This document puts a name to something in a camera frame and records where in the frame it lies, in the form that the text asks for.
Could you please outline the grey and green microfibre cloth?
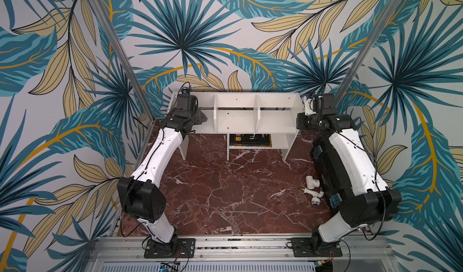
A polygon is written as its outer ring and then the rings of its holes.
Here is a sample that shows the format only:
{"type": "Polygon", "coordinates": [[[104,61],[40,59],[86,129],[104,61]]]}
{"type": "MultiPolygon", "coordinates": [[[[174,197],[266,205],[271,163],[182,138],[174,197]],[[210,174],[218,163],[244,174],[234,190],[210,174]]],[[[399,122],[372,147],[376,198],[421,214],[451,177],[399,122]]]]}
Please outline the grey and green microfibre cloth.
{"type": "Polygon", "coordinates": [[[202,125],[206,121],[206,114],[201,109],[197,109],[194,114],[194,125],[202,125]]]}

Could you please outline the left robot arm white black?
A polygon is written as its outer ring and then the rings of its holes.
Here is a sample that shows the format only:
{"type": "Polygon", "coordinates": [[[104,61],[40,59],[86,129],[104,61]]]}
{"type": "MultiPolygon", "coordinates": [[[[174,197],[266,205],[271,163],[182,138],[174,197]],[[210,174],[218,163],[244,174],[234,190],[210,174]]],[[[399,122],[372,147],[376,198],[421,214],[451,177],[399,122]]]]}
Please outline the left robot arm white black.
{"type": "Polygon", "coordinates": [[[184,88],[161,121],[159,134],[145,159],[130,177],[118,181],[122,211],[145,226],[155,242],[172,243],[176,231],[165,215],[166,197],[159,188],[164,171],[193,126],[206,120],[197,97],[184,88]]]}

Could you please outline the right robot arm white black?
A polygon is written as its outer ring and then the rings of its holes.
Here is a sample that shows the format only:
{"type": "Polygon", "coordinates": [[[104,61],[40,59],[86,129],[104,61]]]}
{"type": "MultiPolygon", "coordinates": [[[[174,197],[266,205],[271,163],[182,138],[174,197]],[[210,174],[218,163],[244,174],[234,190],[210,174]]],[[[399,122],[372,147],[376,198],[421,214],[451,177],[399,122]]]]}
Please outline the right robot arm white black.
{"type": "Polygon", "coordinates": [[[381,178],[351,116],[338,113],[332,93],[312,96],[305,108],[297,115],[297,128],[323,132],[311,156],[334,211],[330,220],[312,232],[313,247],[337,244],[358,228],[390,221],[399,211],[402,196],[381,178]]]}

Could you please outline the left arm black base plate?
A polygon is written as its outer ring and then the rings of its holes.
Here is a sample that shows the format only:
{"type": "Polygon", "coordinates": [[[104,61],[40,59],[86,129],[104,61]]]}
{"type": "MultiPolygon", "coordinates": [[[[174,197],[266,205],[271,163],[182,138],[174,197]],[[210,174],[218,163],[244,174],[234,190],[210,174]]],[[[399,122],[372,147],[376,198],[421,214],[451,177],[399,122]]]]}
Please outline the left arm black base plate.
{"type": "Polygon", "coordinates": [[[168,244],[159,243],[151,238],[144,246],[145,259],[193,258],[195,255],[195,238],[179,238],[168,244]]]}

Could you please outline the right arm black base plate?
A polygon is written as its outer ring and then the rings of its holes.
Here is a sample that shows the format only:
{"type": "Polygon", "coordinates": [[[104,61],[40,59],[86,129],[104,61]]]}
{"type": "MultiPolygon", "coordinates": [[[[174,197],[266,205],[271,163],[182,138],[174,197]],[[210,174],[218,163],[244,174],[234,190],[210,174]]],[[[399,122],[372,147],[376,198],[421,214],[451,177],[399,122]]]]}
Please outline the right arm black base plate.
{"type": "Polygon", "coordinates": [[[310,238],[291,238],[290,248],[296,258],[337,258],[342,256],[339,242],[325,243],[310,238]]]}

